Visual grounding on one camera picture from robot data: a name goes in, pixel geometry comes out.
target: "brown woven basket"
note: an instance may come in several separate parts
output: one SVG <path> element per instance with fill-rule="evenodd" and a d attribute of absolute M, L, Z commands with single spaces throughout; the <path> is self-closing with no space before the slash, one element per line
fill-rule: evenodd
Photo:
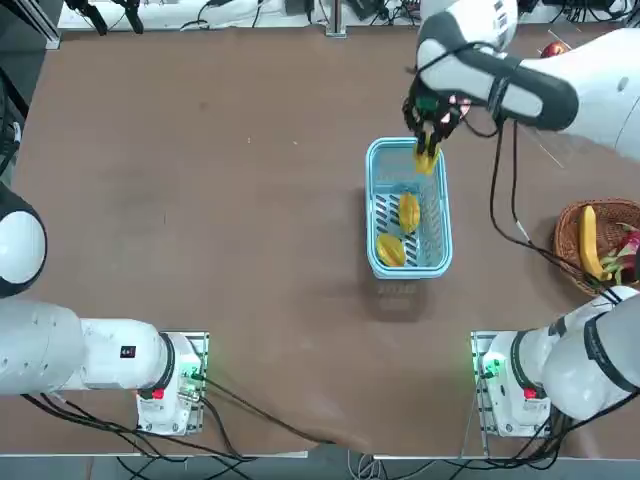
<path fill-rule="evenodd" d="M 616 225 L 616 222 L 640 228 L 640 204 L 636 202 L 622 198 L 608 198 L 572 203 L 562 211 L 556 222 L 553 251 L 556 255 L 575 265 L 581 264 L 578 226 L 580 213 L 585 205 L 593 206 L 593 210 L 596 212 L 596 246 L 600 258 L 619 247 L 620 242 L 627 235 L 620 225 Z M 580 290 L 593 297 L 598 295 L 598 292 L 587 282 L 581 272 L 564 264 L 562 269 Z M 615 285 L 613 281 L 604 283 L 609 286 Z M 632 286 L 640 290 L 637 283 Z"/>

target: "red fruit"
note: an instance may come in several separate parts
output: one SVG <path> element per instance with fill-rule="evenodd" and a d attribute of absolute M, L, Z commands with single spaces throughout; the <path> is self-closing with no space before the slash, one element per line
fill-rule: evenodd
<path fill-rule="evenodd" d="M 555 57 L 556 55 L 565 53 L 568 50 L 567 46 L 562 42 L 551 42 L 549 45 L 544 47 L 544 50 L 540 54 L 540 58 Z"/>

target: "floor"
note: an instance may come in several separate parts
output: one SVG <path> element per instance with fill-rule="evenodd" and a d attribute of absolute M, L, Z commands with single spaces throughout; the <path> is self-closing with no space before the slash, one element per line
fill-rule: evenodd
<path fill-rule="evenodd" d="M 137 470 L 147 463 L 141 458 L 124 458 L 126 465 Z M 385 460 L 389 478 L 403 477 L 417 470 L 424 461 Z M 38 457 L 38 458 L 1 458 L 0 469 L 3 480 L 37 479 L 47 480 L 120 480 L 128 479 L 126 472 L 113 457 Z M 169 464 L 157 461 L 144 471 L 150 480 L 204 480 L 221 470 L 219 464 L 208 457 L 191 458 L 186 464 Z M 241 467 L 243 473 L 255 480 L 286 480 L 305 478 L 307 480 L 333 480 L 349 478 L 346 465 L 346 453 L 337 447 L 318 448 L 310 453 L 308 459 L 260 459 Z M 448 479 L 455 468 L 443 462 L 436 462 L 427 471 L 416 475 L 420 479 Z M 638 462 L 609 462 L 563 460 L 549 471 L 535 471 L 526 467 L 517 471 L 478 472 L 464 471 L 458 480 L 596 480 L 601 478 L 631 479 L 637 478 L 640 471 Z M 238 478 L 228 473 L 224 478 Z"/>
<path fill-rule="evenodd" d="M 45 10 L 57 18 L 62 0 L 42 0 Z M 44 59 L 44 42 L 29 27 L 15 20 L 4 9 L 0 9 L 0 65 L 11 76 L 14 84 L 27 101 L 30 101 Z M 260 459 L 243 465 L 242 472 L 255 479 L 346 479 L 349 472 L 346 465 L 346 451 L 338 447 L 320 447 L 310 452 L 308 459 Z M 125 457 L 126 464 L 136 470 L 147 460 Z M 385 460 L 390 478 L 403 477 L 424 465 L 418 460 Z M 46 478 L 49 480 L 113 480 L 131 478 L 114 457 L 3 457 L 0 458 L 3 480 Z M 185 464 L 157 461 L 150 465 L 144 475 L 153 480 L 204 479 L 221 471 L 220 465 L 211 458 L 197 457 Z M 447 479 L 455 468 L 443 462 L 436 462 L 427 471 L 411 478 Z M 638 478 L 640 463 L 635 461 L 584 461 L 561 460 L 549 471 L 538 472 L 522 468 L 517 471 L 478 472 L 465 471 L 457 478 L 482 480 L 545 478 L 561 479 L 631 479 Z M 237 475 L 228 473 L 225 478 Z"/>

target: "brown table surface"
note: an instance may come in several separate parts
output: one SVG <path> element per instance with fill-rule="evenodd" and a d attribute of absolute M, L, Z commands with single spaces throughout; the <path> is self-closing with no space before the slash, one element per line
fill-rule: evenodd
<path fill-rule="evenodd" d="M 558 29 L 572 45 L 602 32 Z M 542 326 L 586 298 L 493 230 L 495 140 L 463 127 L 444 145 L 451 268 L 405 293 L 372 276 L 364 156 L 378 137 L 408 135 L 400 106 L 415 39 L 383 28 L 344 41 L 315 29 L 67 35 L 47 54 L 14 183 L 49 234 L 27 296 L 209 331 L 210 375 L 284 420 L 360 451 L 457 456 L 474 389 L 470 332 Z M 524 27 L 511 50 L 535 56 L 553 40 Z M 489 130 L 480 116 L 470 119 Z M 506 137 L 497 213 L 515 233 Z M 534 138 L 520 136 L 518 208 L 537 242 L 572 201 L 640 200 L 632 162 L 589 146 L 556 163 Z M 129 392 L 71 398 L 135 424 Z M 313 446 L 212 398 L 241 451 Z M 131 451 L 19 398 L 0 405 L 4 453 Z M 564 453 L 637 457 L 639 418 L 640 405 L 625 408 Z M 192 440 L 221 448 L 212 421 Z M 509 454 L 517 442 L 491 446 Z M 466 454 L 482 454 L 475 417 Z"/>

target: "yellow banana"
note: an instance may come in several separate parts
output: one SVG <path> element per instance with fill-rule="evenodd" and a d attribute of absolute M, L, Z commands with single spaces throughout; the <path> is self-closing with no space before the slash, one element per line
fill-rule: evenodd
<path fill-rule="evenodd" d="M 602 269 L 598 258 L 596 212 L 591 205 L 586 205 L 580 216 L 580 261 L 582 267 L 598 280 L 611 280 L 611 274 Z"/>

